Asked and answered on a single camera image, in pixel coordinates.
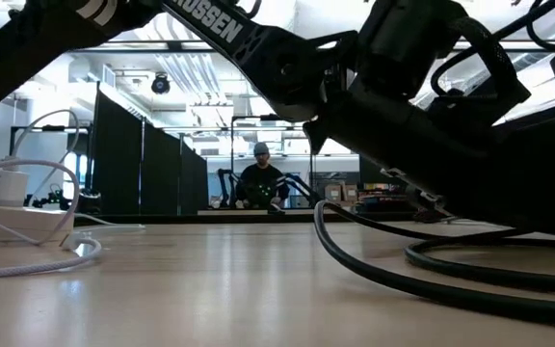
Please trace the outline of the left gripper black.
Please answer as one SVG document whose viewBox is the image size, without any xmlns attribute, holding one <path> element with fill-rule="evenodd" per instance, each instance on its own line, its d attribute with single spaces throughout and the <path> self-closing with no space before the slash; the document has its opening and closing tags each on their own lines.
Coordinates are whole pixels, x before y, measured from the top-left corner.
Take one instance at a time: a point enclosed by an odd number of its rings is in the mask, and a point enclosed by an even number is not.
<svg viewBox="0 0 555 347">
<path fill-rule="evenodd" d="M 334 140 L 434 195 L 466 219 L 555 235 L 555 186 L 515 184 L 538 166 L 536 137 L 495 125 L 506 101 L 441 96 L 428 110 L 371 93 L 339 93 L 304 131 L 313 148 Z"/>
</svg>

